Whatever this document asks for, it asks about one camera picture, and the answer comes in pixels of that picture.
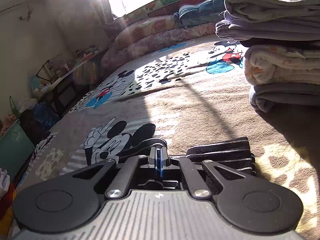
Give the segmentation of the black white striped garment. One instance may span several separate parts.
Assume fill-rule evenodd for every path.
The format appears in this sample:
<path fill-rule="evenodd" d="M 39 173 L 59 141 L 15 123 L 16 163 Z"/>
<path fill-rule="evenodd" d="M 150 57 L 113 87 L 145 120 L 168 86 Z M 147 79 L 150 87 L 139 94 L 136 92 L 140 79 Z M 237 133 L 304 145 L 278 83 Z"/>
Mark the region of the black white striped garment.
<path fill-rule="evenodd" d="M 137 146 L 123 150 L 117 154 L 117 162 L 124 163 L 129 157 L 140 154 L 149 155 L 151 148 L 154 146 L 166 147 L 167 142 L 159 138 L 143 140 Z M 190 159 L 194 164 L 200 164 L 208 159 L 252 176 L 257 175 L 255 156 L 251 153 L 247 137 L 216 142 L 209 145 L 194 146 L 187 150 L 184 157 Z"/>

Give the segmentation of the colourful folded clothes pile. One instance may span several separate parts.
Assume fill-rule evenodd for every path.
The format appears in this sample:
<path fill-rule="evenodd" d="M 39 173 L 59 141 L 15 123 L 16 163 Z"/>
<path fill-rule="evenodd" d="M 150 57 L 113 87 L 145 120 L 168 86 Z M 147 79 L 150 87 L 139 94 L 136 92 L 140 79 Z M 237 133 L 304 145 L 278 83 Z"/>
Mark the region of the colourful folded clothes pile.
<path fill-rule="evenodd" d="M 35 146 L 16 116 L 7 115 L 1 129 L 1 235 L 8 234 L 12 221 L 10 207 L 15 195 L 16 176 Z"/>

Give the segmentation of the cluttered dark side table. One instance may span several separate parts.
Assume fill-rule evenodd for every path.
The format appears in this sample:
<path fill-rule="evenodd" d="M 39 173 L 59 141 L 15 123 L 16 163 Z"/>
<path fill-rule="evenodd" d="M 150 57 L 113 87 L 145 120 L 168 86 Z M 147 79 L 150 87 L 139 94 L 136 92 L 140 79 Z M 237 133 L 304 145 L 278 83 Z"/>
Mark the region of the cluttered dark side table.
<path fill-rule="evenodd" d="M 96 45 L 78 49 L 75 57 L 56 69 L 51 79 L 36 73 L 36 77 L 46 83 L 44 92 L 37 101 L 63 117 L 86 93 L 101 83 L 101 60 L 107 51 L 107 47 L 99 48 Z"/>

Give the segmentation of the purple floral folded quilt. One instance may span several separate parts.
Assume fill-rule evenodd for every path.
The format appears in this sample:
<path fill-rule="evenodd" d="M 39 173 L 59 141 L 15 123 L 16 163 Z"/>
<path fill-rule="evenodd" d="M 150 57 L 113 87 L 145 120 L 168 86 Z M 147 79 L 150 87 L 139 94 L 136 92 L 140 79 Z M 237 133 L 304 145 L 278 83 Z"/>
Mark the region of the purple floral folded quilt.
<path fill-rule="evenodd" d="M 101 59 L 104 76 L 109 76 L 125 63 L 148 53 L 167 48 L 183 41 L 214 35 L 215 22 L 208 22 L 190 28 L 175 28 L 144 38 L 134 39 L 132 34 L 120 33 Z"/>

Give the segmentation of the grey folded laundry stack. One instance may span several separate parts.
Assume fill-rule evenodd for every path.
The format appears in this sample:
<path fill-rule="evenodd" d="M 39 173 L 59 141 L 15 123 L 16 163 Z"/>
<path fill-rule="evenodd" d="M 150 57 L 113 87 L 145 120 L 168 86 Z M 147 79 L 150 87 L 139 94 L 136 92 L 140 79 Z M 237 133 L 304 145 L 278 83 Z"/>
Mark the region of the grey folded laundry stack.
<path fill-rule="evenodd" d="M 251 105 L 319 105 L 319 0 L 225 0 L 216 35 L 240 42 Z"/>

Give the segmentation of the beige window curtain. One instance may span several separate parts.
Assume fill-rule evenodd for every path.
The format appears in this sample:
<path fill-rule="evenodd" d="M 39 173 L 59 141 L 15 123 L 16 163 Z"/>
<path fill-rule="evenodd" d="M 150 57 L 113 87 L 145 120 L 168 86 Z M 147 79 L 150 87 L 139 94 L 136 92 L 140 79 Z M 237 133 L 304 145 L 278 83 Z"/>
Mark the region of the beige window curtain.
<path fill-rule="evenodd" d="M 118 27 L 114 24 L 115 19 L 109 0 L 84 0 L 82 8 L 85 20 L 101 27 L 109 38 L 117 33 Z"/>

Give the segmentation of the yellow patterned pillow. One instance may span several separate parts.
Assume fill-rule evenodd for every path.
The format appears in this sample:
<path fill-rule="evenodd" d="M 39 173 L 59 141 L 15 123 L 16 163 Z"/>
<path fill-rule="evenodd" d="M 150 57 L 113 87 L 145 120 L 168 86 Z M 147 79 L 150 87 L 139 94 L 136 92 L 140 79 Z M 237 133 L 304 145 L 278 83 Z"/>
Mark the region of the yellow patterned pillow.
<path fill-rule="evenodd" d="M 115 44 L 122 49 L 147 37 L 179 27 L 174 15 L 148 18 L 126 27 L 115 39 Z"/>

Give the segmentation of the blue folded quilt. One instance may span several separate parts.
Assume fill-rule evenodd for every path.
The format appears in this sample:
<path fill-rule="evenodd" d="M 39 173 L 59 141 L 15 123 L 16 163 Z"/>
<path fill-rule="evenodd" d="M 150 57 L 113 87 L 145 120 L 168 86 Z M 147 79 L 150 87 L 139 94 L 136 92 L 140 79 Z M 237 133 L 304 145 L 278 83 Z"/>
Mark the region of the blue folded quilt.
<path fill-rule="evenodd" d="M 174 13 L 174 19 L 182 28 L 190 28 L 208 22 L 220 21 L 225 11 L 225 0 L 206 0 L 197 5 L 183 5 Z"/>

